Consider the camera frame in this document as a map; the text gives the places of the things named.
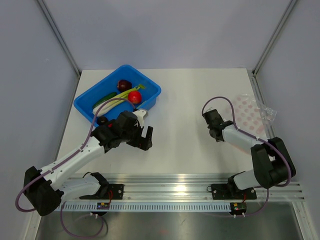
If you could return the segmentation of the clear pink-dotted zip bag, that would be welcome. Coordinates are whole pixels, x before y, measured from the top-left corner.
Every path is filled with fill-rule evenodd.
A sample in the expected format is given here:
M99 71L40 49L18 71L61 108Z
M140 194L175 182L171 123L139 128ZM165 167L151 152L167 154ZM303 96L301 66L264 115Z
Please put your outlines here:
M226 104L222 118L235 124L222 131L224 141L249 154L251 147L267 140L264 124L271 125L277 111L259 103L253 95L239 94Z

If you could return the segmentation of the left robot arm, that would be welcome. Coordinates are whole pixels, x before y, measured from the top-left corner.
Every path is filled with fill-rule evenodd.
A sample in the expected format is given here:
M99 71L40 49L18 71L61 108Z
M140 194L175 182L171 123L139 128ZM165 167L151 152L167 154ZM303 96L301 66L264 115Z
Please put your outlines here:
M91 131L84 143L65 157L36 169L25 171L23 194L40 216L56 210L63 202L73 199L106 200L115 197L108 180L99 172L71 179L71 176L91 161L115 149L122 143L147 151L152 147L153 127L142 136L143 123L148 115L145 109L123 111Z

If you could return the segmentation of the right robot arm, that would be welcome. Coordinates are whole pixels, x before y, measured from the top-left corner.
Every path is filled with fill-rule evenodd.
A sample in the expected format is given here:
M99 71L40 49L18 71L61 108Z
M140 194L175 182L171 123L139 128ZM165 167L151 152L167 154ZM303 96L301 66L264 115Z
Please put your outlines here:
M269 189L290 181L296 175L296 168L281 138L264 140L244 133L232 121L224 121L216 109L202 116L216 142L229 143L249 153L252 159L252 170L232 175L227 183L210 186L214 200L255 200L255 187Z

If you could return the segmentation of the red apple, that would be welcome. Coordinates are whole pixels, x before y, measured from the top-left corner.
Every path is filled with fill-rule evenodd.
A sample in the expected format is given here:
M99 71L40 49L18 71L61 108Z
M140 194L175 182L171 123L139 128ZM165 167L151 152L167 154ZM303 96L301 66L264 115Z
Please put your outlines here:
M127 99L133 103L134 105L140 104L142 102L142 95L139 91L135 90L135 91L131 91L128 96Z

